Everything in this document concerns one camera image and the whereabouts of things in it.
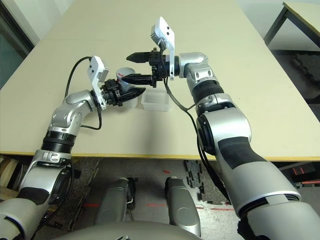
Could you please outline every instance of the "clear plastic container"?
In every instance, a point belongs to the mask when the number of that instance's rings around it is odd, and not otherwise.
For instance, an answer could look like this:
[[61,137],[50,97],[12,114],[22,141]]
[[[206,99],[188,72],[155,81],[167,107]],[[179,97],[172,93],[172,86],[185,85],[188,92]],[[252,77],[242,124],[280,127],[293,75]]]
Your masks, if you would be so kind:
[[142,94],[141,104],[145,110],[168,112],[171,100],[165,89],[149,88]]

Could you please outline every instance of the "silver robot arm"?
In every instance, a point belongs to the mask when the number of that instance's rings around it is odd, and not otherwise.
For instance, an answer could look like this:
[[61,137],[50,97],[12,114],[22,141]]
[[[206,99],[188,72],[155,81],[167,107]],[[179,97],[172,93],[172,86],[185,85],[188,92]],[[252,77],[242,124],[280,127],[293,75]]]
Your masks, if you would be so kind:
[[90,57],[88,75],[93,90],[67,96],[52,115],[42,146],[34,154],[16,198],[0,203],[0,239],[30,239],[42,224],[50,205],[65,198],[71,176],[71,151],[83,120],[107,105],[122,103],[142,94],[145,88],[123,91],[114,79],[104,82],[109,69],[97,56]]
[[200,146],[216,157],[221,168],[240,218],[238,233],[246,240],[318,239],[320,217],[301,202],[301,195],[271,162],[251,149],[249,122],[224,93],[207,56],[184,53],[179,65],[196,104]]
[[16,198],[0,203],[0,237],[30,239],[52,204],[66,194],[70,178],[67,166],[85,116],[96,110],[86,90],[66,97],[53,115],[41,149],[37,150]]

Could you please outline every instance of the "floor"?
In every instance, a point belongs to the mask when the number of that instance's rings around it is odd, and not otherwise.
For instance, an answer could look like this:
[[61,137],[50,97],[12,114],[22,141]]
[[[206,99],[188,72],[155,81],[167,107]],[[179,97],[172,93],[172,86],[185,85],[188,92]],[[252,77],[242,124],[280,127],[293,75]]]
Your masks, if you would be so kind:
[[[291,55],[275,55],[292,82],[304,98],[313,98],[320,94],[320,88],[309,82],[303,74],[291,64]],[[320,121],[320,105],[313,104],[310,108]],[[119,159],[102,160],[95,179],[91,182],[91,192],[83,205],[83,212],[74,230],[93,225],[100,200],[109,184],[120,177],[138,178],[136,183],[136,208],[132,211],[135,221],[152,221],[168,223],[168,208],[164,194],[166,178],[176,176],[186,182],[188,173],[182,160],[164,159]],[[204,240],[241,240],[237,234],[237,218],[230,205],[212,205],[198,200],[198,189],[189,188],[196,204],[201,221],[201,238]],[[320,215],[320,187],[303,187],[299,189],[304,202],[309,203]],[[64,235],[66,232],[44,227],[35,239],[46,240]]]

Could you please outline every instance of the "table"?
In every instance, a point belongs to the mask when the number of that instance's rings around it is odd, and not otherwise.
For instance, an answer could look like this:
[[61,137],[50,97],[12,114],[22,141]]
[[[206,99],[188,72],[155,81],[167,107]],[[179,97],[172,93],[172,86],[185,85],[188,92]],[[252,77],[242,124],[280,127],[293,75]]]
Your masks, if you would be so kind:
[[[121,67],[151,73],[147,63],[126,57],[155,47],[150,31],[159,16],[175,32],[176,55],[209,57],[224,91],[247,116],[258,154],[273,161],[320,160],[318,120],[233,0],[75,1],[0,92],[0,152],[32,155],[41,146],[81,57],[100,56],[110,68],[109,78]],[[87,67],[78,66],[69,93],[91,89]],[[193,103],[185,79],[176,77],[169,85],[183,105]],[[84,124],[96,126],[97,113]],[[109,107],[100,131],[80,130],[72,154],[200,159],[192,123],[175,105],[168,112]]]
[[283,2],[283,9],[275,19],[264,37],[265,44],[269,44],[284,24],[289,19],[318,47],[320,47],[320,4],[304,2]]

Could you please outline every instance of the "wooden table edge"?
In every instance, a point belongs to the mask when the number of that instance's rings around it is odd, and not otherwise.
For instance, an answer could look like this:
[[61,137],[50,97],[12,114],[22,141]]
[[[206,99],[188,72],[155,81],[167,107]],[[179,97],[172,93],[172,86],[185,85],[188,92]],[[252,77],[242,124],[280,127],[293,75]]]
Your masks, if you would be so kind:
[[[34,152],[1,151],[2,155],[25,155],[33,156]],[[139,158],[139,159],[178,159],[178,160],[200,160],[199,155],[178,154],[122,154],[122,153],[72,153],[73,157],[100,157],[100,158]],[[209,160],[216,158],[207,154]],[[266,160],[272,162],[310,162],[320,161],[320,156],[265,156]]]
[[308,28],[310,28],[315,34],[317,34],[320,37],[320,31],[317,30],[313,25],[311,25],[309,22],[307,22],[299,13],[297,13],[295,10],[293,10],[285,1],[282,3],[282,5],[288,9],[293,15],[295,15],[300,21],[302,21]]

